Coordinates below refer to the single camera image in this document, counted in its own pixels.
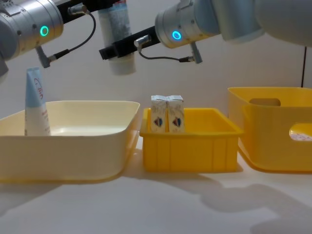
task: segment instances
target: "table surface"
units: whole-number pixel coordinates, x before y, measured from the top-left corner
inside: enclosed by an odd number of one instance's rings
[[[141,148],[106,183],[1,185],[0,233],[312,233],[312,175],[146,173]]]

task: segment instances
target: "yellow storage box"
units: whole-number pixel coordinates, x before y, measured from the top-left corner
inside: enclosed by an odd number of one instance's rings
[[[51,136],[24,136],[24,111],[0,119],[0,182],[115,178],[136,147],[139,107],[130,101],[48,102]]]
[[[312,90],[230,88],[229,118],[247,162],[269,172],[312,172]]]
[[[235,172],[242,131],[217,109],[185,109],[185,133],[152,133],[145,109],[144,167],[150,172]]]

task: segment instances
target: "black cable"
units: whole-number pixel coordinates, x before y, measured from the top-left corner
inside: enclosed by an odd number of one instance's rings
[[[68,53],[70,53],[70,52],[72,52],[72,51],[82,47],[85,43],[87,43],[91,39],[91,37],[93,37],[94,32],[96,31],[96,28],[97,28],[97,22],[96,22],[96,19],[94,18],[94,16],[91,13],[89,13],[88,15],[91,16],[91,18],[93,20],[93,30],[92,30],[92,33],[90,34],[90,36],[83,43],[75,46],[74,48],[63,50],[63,51],[58,52],[58,53],[54,54],[53,56],[49,57],[49,58],[54,58],[51,61],[59,59],[59,58],[63,57],[64,55],[66,55],[66,54],[68,54]]]
[[[304,75],[305,75],[305,71],[306,71],[306,59],[307,59],[307,47],[304,47],[301,88],[303,88],[303,85],[304,85]]]
[[[91,16],[91,18],[93,20],[93,30],[92,30],[92,33],[90,34],[90,36],[83,43],[81,43],[78,46],[75,46],[74,48],[70,49],[69,52],[72,52],[72,51],[82,47],[85,43],[87,43],[91,39],[91,37],[93,37],[94,32],[96,31],[96,28],[97,28],[97,22],[96,22],[96,18],[94,18],[92,13],[89,13],[88,15]]]
[[[139,55],[141,55],[143,58],[148,59],[148,60],[154,60],[154,59],[170,59],[170,60],[175,60],[179,62],[191,62],[190,57],[184,57],[184,58],[173,58],[173,57],[166,57],[166,56],[161,56],[161,57],[147,57],[143,55],[140,51],[138,51]]]
[[[161,56],[161,57],[146,57],[146,56],[143,55],[140,51],[139,51],[139,54],[140,54],[143,58],[148,59],[148,60],[154,60],[154,59],[171,59],[171,60],[179,61],[178,58],[166,57],[166,56]]]

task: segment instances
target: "milk carton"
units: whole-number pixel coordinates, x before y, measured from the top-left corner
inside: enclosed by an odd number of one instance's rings
[[[170,133],[183,133],[184,127],[184,105],[183,98],[179,95],[167,97],[168,121]]]
[[[152,96],[151,131],[153,133],[166,132],[167,99],[164,96]]]

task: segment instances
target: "background wall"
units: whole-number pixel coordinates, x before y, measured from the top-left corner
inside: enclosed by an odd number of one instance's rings
[[[312,48],[307,49],[304,87],[312,88]]]
[[[132,32],[152,26],[157,13],[176,2],[128,0]],[[43,48],[48,55],[71,48],[85,40],[91,30],[92,20],[84,16],[66,24],[63,35]],[[98,27],[84,47],[42,70],[47,99],[132,100],[147,107],[150,95],[181,94],[187,107],[217,107],[226,113],[228,87],[301,84],[302,46],[265,35],[242,45],[230,45],[217,36],[200,41],[198,47],[204,61],[200,65],[149,61],[136,54],[137,72],[118,77],[112,75],[108,62],[100,57],[98,50],[103,48],[103,39]],[[188,46],[170,50],[159,44],[145,49],[144,54],[184,57],[190,51]],[[34,51],[7,64],[8,78],[0,85],[0,117],[24,108],[26,69],[40,66]]]

